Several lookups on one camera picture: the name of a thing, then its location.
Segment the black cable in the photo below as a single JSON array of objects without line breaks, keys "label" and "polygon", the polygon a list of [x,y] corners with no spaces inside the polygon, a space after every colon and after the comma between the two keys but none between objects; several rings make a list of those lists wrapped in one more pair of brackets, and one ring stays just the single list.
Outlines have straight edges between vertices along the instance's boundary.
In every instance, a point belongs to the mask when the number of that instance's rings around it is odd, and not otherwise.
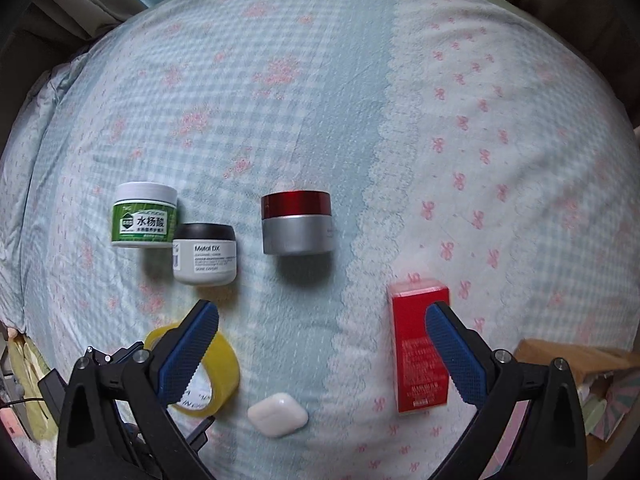
[{"label": "black cable", "polygon": [[42,402],[44,402],[44,399],[41,397],[31,397],[30,399],[10,400],[9,402],[2,402],[2,400],[0,400],[0,410],[2,410],[3,408],[8,408],[9,406],[13,406],[15,404],[30,402],[31,400],[41,400]]}]

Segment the red jar lid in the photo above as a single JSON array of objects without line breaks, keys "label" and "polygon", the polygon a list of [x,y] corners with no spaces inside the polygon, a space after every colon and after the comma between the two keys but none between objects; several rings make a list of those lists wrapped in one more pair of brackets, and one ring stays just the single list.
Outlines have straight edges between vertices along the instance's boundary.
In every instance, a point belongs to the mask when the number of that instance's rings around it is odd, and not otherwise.
[{"label": "red jar lid", "polygon": [[262,219],[292,215],[331,215],[331,196],[324,191],[284,191],[262,197]]}]

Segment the metal screw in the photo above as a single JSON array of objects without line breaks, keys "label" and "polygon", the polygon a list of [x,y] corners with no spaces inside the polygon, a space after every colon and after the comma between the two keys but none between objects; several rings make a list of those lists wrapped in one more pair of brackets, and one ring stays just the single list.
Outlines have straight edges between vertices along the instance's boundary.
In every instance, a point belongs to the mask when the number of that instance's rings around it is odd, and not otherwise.
[{"label": "metal screw", "polygon": [[561,357],[557,357],[554,359],[554,366],[558,370],[562,370],[562,371],[569,369],[569,363],[564,359],[562,359]]},{"label": "metal screw", "polygon": [[496,350],[494,352],[495,358],[498,359],[501,363],[508,363],[511,361],[511,354],[506,350]]},{"label": "metal screw", "polygon": [[78,368],[81,370],[84,370],[85,368],[87,368],[89,365],[89,358],[88,357],[81,357],[78,359]]},{"label": "metal screw", "polygon": [[137,363],[143,363],[145,362],[147,359],[149,359],[149,350],[136,350],[135,352],[133,352],[133,355],[131,356],[131,358],[137,362]]}]

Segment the green label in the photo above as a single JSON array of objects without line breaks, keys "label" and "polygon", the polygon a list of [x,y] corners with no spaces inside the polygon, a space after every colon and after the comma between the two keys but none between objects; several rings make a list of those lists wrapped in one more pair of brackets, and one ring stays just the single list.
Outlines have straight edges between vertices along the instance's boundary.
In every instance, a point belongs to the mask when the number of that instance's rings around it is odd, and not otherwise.
[{"label": "green label", "polygon": [[120,202],[113,206],[112,242],[171,242],[175,207],[161,202]]}]

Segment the bed sheet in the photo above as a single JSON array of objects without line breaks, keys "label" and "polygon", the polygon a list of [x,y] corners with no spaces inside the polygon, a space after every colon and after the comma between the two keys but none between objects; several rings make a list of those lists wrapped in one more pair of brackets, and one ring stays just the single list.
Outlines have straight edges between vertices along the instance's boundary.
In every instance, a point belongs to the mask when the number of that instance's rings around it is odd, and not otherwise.
[{"label": "bed sheet", "polygon": [[[172,0],[60,67],[12,139],[0,316],[68,376],[87,345],[213,300],[242,370],[200,453],[218,478],[434,470],[473,409],[451,387],[446,407],[397,416],[391,280],[443,280],[494,348],[629,348],[638,326],[630,123],[579,58],[485,0]],[[170,251],[112,248],[129,180],[176,187],[183,221],[233,225],[236,281],[196,290]],[[263,255],[260,197],[309,188],[332,195],[335,253]],[[246,409],[275,392],[310,421],[269,440]]]}]

